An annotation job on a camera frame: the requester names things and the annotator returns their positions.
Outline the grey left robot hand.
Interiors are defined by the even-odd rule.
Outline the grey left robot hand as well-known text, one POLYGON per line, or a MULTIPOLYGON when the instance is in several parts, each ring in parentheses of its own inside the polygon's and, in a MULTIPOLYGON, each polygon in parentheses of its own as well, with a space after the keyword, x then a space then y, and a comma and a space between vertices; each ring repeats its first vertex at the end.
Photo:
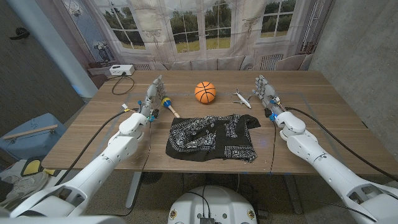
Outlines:
POLYGON ((148 87, 144 101, 141 104, 140 114, 149 117, 154 109, 157 109, 165 96, 166 90, 162 75, 159 75, 148 87))

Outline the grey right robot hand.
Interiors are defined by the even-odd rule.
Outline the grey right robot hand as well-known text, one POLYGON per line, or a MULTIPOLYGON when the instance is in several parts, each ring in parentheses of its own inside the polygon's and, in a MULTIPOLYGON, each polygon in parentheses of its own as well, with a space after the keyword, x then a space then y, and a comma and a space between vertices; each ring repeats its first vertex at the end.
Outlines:
POLYGON ((285 112, 274 87, 263 75, 256 77, 255 89, 252 92, 260 99, 262 105, 274 115, 278 116, 285 112))

